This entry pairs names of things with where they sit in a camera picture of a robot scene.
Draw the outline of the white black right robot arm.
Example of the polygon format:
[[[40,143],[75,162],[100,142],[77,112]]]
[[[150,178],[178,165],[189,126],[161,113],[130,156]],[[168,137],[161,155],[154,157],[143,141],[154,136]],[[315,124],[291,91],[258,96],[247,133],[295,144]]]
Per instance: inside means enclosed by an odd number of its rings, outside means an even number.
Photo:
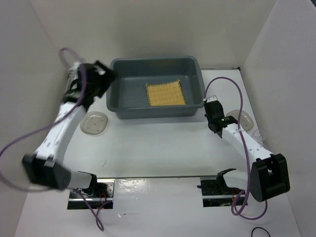
[[[243,158],[249,158],[250,172],[235,168],[217,174],[216,188],[222,194],[233,188],[247,190],[258,202],[263,202],[290,190],[286,158],[273,154],[257,143],[246,131],[239,129],[237,120],[224,116],[221,103],[215,98],[204,99],[208,127],[232,145]]]

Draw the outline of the yellow woven bamboo mat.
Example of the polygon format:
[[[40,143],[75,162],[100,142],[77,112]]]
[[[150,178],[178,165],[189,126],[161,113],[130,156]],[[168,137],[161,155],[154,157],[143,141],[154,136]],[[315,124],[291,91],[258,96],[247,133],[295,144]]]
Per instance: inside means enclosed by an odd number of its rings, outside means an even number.
[[[150,106],[186,105],[179,79],[168,83],[146,84],[146,92]]]

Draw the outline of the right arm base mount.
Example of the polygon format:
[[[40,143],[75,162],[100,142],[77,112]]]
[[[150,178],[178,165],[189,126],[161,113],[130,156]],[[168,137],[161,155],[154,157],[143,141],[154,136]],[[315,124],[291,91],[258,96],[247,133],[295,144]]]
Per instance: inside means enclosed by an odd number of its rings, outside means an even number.
[[[241,192],[238,188],[230,188],[224,182],[224,174],[236,171],[229,168],[219,172],[216,176],[200,177],[200,185],[203,207],[231,206],[237,194]]]

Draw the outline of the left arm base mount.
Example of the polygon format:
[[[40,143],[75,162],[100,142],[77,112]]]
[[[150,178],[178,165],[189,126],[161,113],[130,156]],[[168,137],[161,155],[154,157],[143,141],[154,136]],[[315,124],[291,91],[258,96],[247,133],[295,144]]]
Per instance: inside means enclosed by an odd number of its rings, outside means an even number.
[[[94,190],[78,189],[80,192],[71,190],[68,199],[68,210],[88,209],[83,196],[93,209],[113,209],[113,197],[115,189],[114,179],[98,179]]]

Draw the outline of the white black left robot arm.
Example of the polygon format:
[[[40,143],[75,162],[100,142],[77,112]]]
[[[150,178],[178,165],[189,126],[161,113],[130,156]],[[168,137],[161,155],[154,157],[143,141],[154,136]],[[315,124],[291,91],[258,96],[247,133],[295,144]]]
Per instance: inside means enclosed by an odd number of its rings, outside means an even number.
[[[117,75],[100,61],[71,68],[69,84],[55,125],[32,155],[24,155],[23,167],[31,183],[56,190],[80,189],[87,197],[98,193],[97,176],[71,171],[63,165],[64,155],[77,128],[98,135],[108,124],[102,112],[89,112],[95,97],[102,97]]]

